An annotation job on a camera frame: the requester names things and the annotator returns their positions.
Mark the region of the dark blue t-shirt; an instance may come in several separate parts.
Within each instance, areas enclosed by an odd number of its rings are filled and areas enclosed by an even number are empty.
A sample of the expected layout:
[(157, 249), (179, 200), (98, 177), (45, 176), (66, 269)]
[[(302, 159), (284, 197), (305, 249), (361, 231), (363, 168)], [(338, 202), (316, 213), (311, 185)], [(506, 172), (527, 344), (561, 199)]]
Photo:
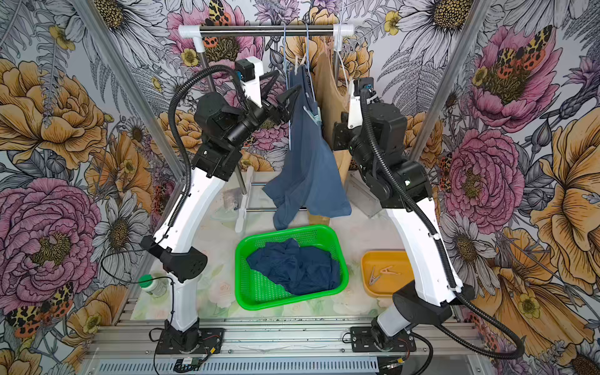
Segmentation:
[(301, 247), (293, 238), (266, 243), (247, 263), (292, 295), (329, 291), (342, 282), (341, 267), (331, 253), (315, 246)]

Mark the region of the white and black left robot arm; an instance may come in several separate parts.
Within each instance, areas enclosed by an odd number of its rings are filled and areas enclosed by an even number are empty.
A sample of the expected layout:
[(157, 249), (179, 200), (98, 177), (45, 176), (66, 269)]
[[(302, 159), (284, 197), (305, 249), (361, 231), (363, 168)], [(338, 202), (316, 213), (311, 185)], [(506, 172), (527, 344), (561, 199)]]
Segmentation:
[[(198, 99), (194, 120), (202, 142), (190, 157), (177, 130), (177, 109), (193, 86), (214, 73), (231, 77), (239, 105), (231, 106), (218, 92)], [(172, 313), (157, 342), (158, 355), (210, 355), (220, 349), (223, 331), (200, 328), (196, 291), (208, 258), (193, 247), (192, 240), (211, 202), (234, 174), (247, 139), (268, 121), (285, 123), (292, 118), (298, 89), (278, 95), (275, 103), (267, 99), (278, 75), (265, 73), (262, 60), (251, 56), (236, 61), (233, 68), (215, 65), (199, 71), (171, 99), (167, 120), (184, 161), (184, 187), (166, 222), (142, 240), (142, 247), (161, 262), (172, 285)]]

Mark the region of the tan tank top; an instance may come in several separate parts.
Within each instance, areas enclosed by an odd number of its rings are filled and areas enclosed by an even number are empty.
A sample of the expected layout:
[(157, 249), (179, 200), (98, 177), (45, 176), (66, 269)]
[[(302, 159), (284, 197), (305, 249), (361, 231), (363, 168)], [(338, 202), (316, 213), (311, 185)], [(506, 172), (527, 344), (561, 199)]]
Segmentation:
[[(349, 99), (346, 91), (340, 91), (337, 86), (337, 78), (334, 78), (334, 72), (331, 67), (331, 57), (327, 52), (323, 52), (317, 58), (317, 65), (314, 69), (313, 82), (316, 89), (316, 99), (321, 109), (323, 119), (323, 137), (333, 150), (334, 145), (334, 125), (341, 122), (342, 112), (348, 112)], [(337, 169), (345, 187), (345, 181), (352, 157), (347, 150), (333, 151), (337, 164)], [(310, 225), (329, 225), (330, 219), (312, 215), (309, 212)]]

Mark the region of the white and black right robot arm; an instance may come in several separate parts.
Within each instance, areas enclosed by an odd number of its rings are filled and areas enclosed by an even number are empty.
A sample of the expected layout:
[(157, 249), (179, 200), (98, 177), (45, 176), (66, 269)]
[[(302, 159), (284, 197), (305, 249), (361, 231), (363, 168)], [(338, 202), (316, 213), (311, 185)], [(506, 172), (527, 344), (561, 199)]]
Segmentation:
[[(356, 161), (362, 181), (400, 234), (413, 274), (412, 281), (394, 292), (392, 305), (373, 319), (367, 343), (380, 352), (391, 352), (398, 339), (414, 338), (415, 327), (428, 325), (479, 355), (521, 359), (523, 339), (472, 303), (473, 286), (461, 281), (451, 264), (438, 226), (428, 174), (419, 162), (403, 155), (406, 117), (378, 97), (371, 77), (354, 80), (348, 93), (349, 110), (334, 126), (334, 147), (348, 150)], [(513, 350), (493, 352), (480, 348), (445, 328), (454, 305), (467, 307), (500, 330), (512, 341)]]

